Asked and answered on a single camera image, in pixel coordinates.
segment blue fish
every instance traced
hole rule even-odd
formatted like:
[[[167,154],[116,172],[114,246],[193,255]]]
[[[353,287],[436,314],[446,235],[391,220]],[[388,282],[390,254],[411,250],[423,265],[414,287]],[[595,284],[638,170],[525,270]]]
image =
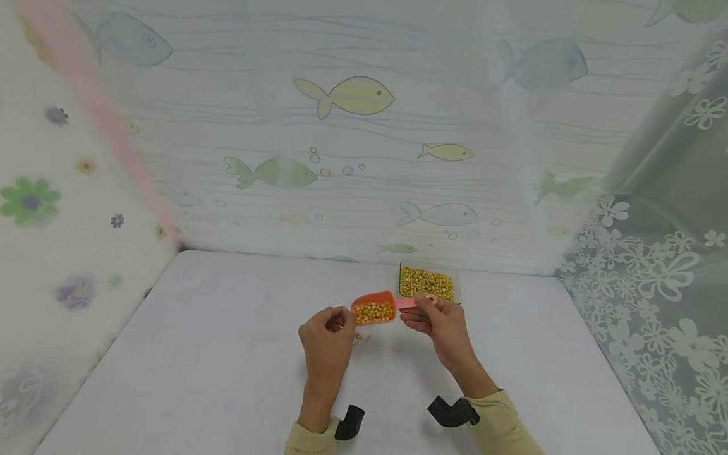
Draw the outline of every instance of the blue fish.
[[[156,31],[125,12],[112,12],[96,33],[78,16],[81,32],[88,38],[101,64],[101,49],[134,66],[156,66],[172,55],[173,49]]]
[[[529,47],[518,59],[508,41],[499,41],[498,50],[505,64],[506,80],[528,90],[560,87],[587,75],[587,61],[577,43],[570,38],[551,38]]]
[[[402,218],[397,226],[404,226],[415,220],[423,220],[440,226],[464,226],[478,220],[478,216],[472,208],[456,202],[436,205],[426,210],[420,210],[412,202],[402,202],[400,208],[407,216]]]

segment orange scoop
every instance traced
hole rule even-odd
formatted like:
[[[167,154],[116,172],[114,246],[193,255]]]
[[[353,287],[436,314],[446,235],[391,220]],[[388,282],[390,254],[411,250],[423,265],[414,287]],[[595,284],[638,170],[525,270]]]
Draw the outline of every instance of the orange scoop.
[[[394,312],[392,313],[392,317],[388,320],[383,321],[375,321],[372,323],[365,323],[365,324],[359,324],[359,326],[362,325],[375,325],[375,324],[384,324],[384,323],[390,323],[397,317],[397,311],[402,308],[415,308],[416,305],[414,304],[414,298],[413,297],[404,297],[404,298],[395,298],[391,292],[388,290],[383,290],[382,292],[376,292],[372,294],[366,294],[365,296],[361,296],[354,300],[354,303],[352,304],[352,312],[356,314],[357,308],[362,305],[371,304],[371,303],[377,303],[377,304],[383,304],[383,303],[389,303],[392,305]]]

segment corn kernel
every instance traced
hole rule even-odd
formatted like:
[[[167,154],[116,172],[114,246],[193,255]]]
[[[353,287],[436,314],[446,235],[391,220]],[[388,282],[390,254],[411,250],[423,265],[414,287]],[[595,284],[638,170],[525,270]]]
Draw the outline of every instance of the corn kernel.
[[[417,294],[432,294],[445,301],[455,301],[455,286],[446,274],[403,266],[400,269],[400,295],[414,297]]]
[[[369,302],[354,307],[355,324],[365,325],[392,320],[395,317],[395,308],[392,302]]]

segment transparent container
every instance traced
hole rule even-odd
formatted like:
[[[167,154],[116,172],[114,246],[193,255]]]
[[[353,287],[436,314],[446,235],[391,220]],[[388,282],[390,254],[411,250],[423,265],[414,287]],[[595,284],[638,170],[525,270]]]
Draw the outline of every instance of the transparent container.
[[[421,261],[406,261],[400,262],[400,268],[397,271],[397,282],[395,283],[395,289],[397,290],[396,297],[413,297],[405,296],[400,290],[400,272],[403,267],[409,267],[410,269],[424,269],[428,272],[435,272],[448,275],[453,280],[453,295],[455,297],[456,304],[462,303],[462,294],[460,292],[460,276],[458,271],[449,267],[440,266],[433,263],[421,262]]]

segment white table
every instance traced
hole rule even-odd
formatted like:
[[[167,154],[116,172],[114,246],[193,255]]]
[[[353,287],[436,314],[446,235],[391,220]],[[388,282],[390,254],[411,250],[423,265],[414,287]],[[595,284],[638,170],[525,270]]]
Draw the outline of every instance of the white table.
[[[297,327],[324,306],[391,288],[397,267],[186,251],[134,314],[37,455],[280,455],[305,381]],[[468,328],[547,454],[657,454],[552,278],[461,272]],[[454,381],[400,323],[355,347],[336,413],[366,411],[342,454],[475,454],[439,427]]]

